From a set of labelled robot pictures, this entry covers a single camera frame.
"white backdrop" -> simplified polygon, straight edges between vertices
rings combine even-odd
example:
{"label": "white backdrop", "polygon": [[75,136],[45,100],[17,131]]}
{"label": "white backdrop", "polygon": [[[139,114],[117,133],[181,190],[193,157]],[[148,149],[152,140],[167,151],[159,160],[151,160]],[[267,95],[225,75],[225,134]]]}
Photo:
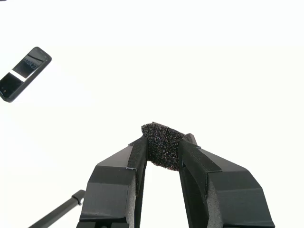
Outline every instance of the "white backdrop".
{"label": "white backdrop", "polygon": [[[53,58],[0,102],[1,226],[28,227],[85,189],[154,121],[249,169],[276,227],[299,227],[302,12],[297,1],[0,2],[0,76],[34,46]],[[141,227],[188,227],[178,173],[146,172]],[[75,228],[80,212],[52,227]]]}

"black rod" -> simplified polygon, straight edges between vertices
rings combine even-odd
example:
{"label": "black rod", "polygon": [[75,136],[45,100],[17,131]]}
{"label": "black rod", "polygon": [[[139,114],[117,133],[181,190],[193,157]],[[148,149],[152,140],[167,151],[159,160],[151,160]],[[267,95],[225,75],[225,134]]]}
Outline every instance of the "black rod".
{"label": "black rod", "polygon": [[48,228],[71,209],[77,205],[81,205],[82,199],[85,197],[85,191],[79,190],[76,192],[71,199],[60,205],[58,208],[47,214],[45,217],[40,219],[38,222],[30,226],[29,228]]}

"smartphone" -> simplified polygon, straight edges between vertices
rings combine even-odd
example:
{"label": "smartphone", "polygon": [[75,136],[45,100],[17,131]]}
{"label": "smartphone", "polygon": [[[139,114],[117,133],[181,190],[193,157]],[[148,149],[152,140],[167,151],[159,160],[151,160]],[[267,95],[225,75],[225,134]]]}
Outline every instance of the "smartphone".
{"label": "smartphone", "polygon": [[51,61],[50,55],[34,47],[0,80],[0,97],[9,103],[14,101]]}

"black plastic part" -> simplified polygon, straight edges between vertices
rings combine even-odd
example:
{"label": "black plastic part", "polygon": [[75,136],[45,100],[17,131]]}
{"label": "black plastic part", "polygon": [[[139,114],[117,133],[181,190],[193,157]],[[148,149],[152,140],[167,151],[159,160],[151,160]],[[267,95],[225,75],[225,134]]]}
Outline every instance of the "black plastic part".
{"label": "black plastic part", "polygon": [[82,200],[85,197],[85,191],[84,190],[79,190],[72,197],[77,200],[78,205],[81,205],[82,204]]}
{"label": "black plastic part", "polygon": [[0,80],[0,97],[6,102],[14,101],[22,91],[51,62],[52,58],[39,47],[33,48],[13,71],[24,77],[24,82],[8,73]]}
{"label": "black plastic part", "polygon": [[139,228],[146,167],[145,137],[96,165],[77,227]]}
{"label": "black plastic part", "polygon": [[275,227],[263,190],[248,170],[201,149],[190,134],[179,143],[179,160],[190,228],[207,228],[219,219],[224,228]]}
{"label": "black plastic part", "polygon": [[71,199],[60,205],[58,208],[47,214],[45,217],[40,219],[38,222],[30,226],[29,228],[47,228],[51,226],[54,222],[68,213],[72,208],[77,206],[81,199],[84,197],[83,190],[78,191],[75,193]]}

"phone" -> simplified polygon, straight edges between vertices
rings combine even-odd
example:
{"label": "phone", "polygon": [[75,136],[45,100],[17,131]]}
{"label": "phone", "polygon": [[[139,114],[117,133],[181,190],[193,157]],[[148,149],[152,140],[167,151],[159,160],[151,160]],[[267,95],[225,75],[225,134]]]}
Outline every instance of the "phone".
{"label": "phone", "polygon": [[50,55],[34,47],[0,80],[0,97],[9,103],[14,101],[51,61]]}

